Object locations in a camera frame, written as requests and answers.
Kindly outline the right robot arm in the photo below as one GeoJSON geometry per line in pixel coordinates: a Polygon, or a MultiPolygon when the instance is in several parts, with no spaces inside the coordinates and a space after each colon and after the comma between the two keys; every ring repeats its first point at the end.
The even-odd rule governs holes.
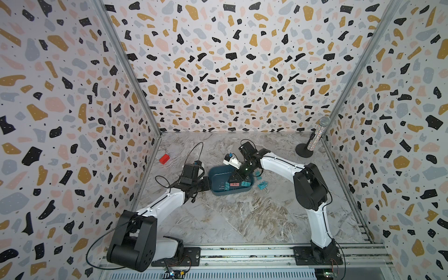
{"type": "Polygon", "coordinates": [[[256,169],[271,171],[289,180],[294,185],[296,200],[307,211],[311,245],[321,250],[336,245],[327,223],[329,190],[315,164],[291,162],[265,149],[249,156],[244,162],[233,156],[228,164],[235,168],[229,179],[231,184],[242,183],[256,169]]]}

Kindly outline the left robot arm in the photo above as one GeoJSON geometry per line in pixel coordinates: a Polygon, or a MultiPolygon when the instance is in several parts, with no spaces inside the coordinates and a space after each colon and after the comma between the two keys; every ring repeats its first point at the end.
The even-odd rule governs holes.
{"type": "Polygon", "coordinates": [[[184,260],[182,239],[170,236],[158,238],[158,226],[188,200],[194,201],[200,192],[209,191],[211,181],[204,176],[190,184],[172,184],[155,202],[136,212],[125,210],[114,230],[107,250],[108,262],[138,272],[152,263],[180,264],[184,260]]]}

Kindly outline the teal plastic storage box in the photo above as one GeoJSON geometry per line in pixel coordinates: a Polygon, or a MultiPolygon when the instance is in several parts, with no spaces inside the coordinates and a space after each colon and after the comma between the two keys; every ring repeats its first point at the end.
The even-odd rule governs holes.
{"type": "Polygon", "coordinates": [[[208,177],[210,178],[211,192],[215,196],[226,196],[231,194],[238,194],[249,191],[254,184],[254,177],[250,175],[246,181],[251,182],[250,187],[240,186],[239,188],[232,188],[230,186],[230,179],[235,168],[231,166],[216,166],[210,169],[208,177]]]}

